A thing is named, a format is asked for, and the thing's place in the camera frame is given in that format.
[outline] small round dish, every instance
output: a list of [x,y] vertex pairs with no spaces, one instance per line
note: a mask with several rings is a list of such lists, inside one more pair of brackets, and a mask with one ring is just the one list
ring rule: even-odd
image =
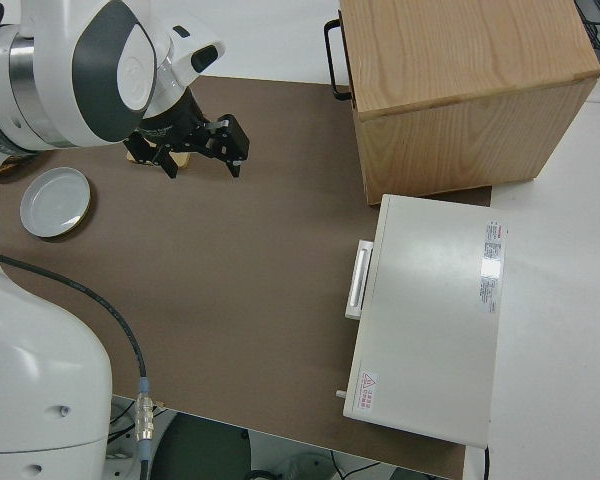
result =
[[91,190],[78,170],[60,167],[36,178],[20,203],[20,220],[30,233],[49,238],[75,228],[89,209]]

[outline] metal connector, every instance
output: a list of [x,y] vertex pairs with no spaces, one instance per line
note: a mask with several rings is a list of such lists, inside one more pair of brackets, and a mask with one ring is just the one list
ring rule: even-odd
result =
[[153,400],[148,393],[141,392],[136,400],[136,440],[153,438]]

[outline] label sticker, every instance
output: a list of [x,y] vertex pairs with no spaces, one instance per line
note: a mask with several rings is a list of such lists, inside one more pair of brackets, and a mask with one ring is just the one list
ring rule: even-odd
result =
[[480,301],[484,308],[495,313],[498,307],[498,288],[502,269],[503,226],[496,221],[487,225],[480,270]]
[[356,408],[358,410],[371,411],[373,409],[373,399],[376,396],[376,387],[378,385],[378,374],[361,371],[358,377],[358,391],[356,392]]

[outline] wooden block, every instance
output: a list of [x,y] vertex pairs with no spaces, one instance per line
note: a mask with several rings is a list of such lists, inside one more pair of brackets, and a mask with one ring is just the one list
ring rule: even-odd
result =
[[535,177],[600,68],[571,0],[341,0],[369,203]]
[[[181,152],[181,153],[171,153],[171,158],[173,158],[173,161],[176,162],[176,165],[178,165],[178,168],[186,168],[187,165],[189,165],[189,160],[191,159],[191,152]],[[129,160],[130,162],[134,162],[135,160],[133,159],[133,157],[131,156],[131,154],[129,152],[127,152],[127,160]]]
[[369,204],[535,178],[595,80],[361,122]]

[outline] brown table surface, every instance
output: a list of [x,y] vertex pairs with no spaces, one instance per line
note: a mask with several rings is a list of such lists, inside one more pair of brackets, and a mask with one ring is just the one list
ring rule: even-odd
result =
[[[195,156],[176,180],[121,145],[43,156],[1,180],[0,252],[91,287],[142,345],[153,397],[170,408],[435,475],[462,476],[464,447],[342,415],[357,323],[344,317],[358,239],[373,240],[348,103],[324,85],[203,78],[207,116],[233,113],[251,139],[240,179]],[[80,169],[88,217],[43,241],[19,220],[38,174]],[[447,196],[489,201],[489,190]],[[101,339],[114,392],[133,397],[131,348],[95,302],[6,269]]]

